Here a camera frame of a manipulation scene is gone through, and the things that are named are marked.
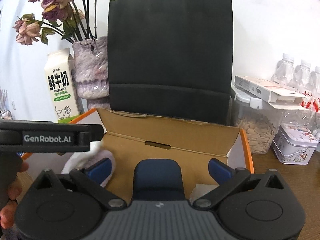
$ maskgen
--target finger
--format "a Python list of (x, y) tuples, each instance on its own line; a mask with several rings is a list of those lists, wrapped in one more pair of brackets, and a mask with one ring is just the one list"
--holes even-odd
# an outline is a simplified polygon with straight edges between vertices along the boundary
[(16, 212), (18, 204), (15, 201), (9, 201), (7, 205), (0, 211), (0, 224), (2, 228), (11, 228), (14, 224), (14, 213)]
[(22, 165), (21, 165), (20, 172), (24, 172), (24, 171), (26, 171), (28, 169), (29, 169), (29, 164), (26, 163), (26, 162), (23, 162)]
[(15, 200), (22, 193), (22, 184), (18, 178), (9, 185), (7, 193), (11, 200)]

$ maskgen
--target logo label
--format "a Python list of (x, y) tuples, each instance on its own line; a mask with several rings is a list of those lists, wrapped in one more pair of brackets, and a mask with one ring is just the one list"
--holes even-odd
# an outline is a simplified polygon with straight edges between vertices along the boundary
[(74, 145), (72, 132), (23, 131), (25, 145)]

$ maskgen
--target triangular hole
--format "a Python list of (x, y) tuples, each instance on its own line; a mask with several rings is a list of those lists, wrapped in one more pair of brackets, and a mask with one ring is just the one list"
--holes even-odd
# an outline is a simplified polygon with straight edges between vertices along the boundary
[(282, 186), (282, 183), (280, 182), (280, 180), (278, 179), (278, 177), (276, 175), (271, 176), (269, 178), (269, 181), (268, 181), (266, 187), (284, 189), (284, 187)]
[(37, 185), (36, 189), (51, 188), (52, 184), (48, 176), (44, 175)]

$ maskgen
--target blue gripper pad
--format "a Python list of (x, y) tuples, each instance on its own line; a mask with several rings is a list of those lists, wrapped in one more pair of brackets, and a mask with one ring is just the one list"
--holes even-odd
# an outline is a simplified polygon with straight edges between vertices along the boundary
[(111, 160), (109, 158), (103, 158), (94, 165), (85, 169), (84, 174), (100, 185), (108, 176), (110, 176), (111, 171)]
[(219, 184), (223, 184), (233, 176), (235, 170), (217, 159), (211, 159), (208, 164), (210, 176)]

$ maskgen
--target white cloth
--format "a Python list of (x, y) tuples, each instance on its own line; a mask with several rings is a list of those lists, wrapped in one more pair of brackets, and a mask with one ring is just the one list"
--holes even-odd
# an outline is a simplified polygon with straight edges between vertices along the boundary
[(102, 187), (105, 187), (116, 168), (116, 160), (110, 151), (100, 149), (101, 146), (102, 141), (90, 142), (89, 152), (74, 153), (66, 162), (61, 174), (69, 173), (73, 169), (86, 169), (103, 158), (109, 158), (112, 164), (111, 174), (100, 184)]

